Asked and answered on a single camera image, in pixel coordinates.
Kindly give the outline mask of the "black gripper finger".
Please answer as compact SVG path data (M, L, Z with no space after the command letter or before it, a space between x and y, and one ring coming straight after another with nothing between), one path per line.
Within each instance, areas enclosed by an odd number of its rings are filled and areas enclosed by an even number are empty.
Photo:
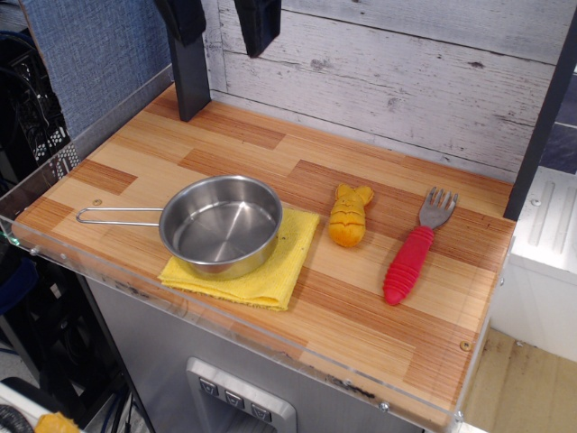
M170 34L183 46L195 42L206 30L206 17L200 0L155 0Z
M280 34L281 0L235 0L247 55L258 58Z

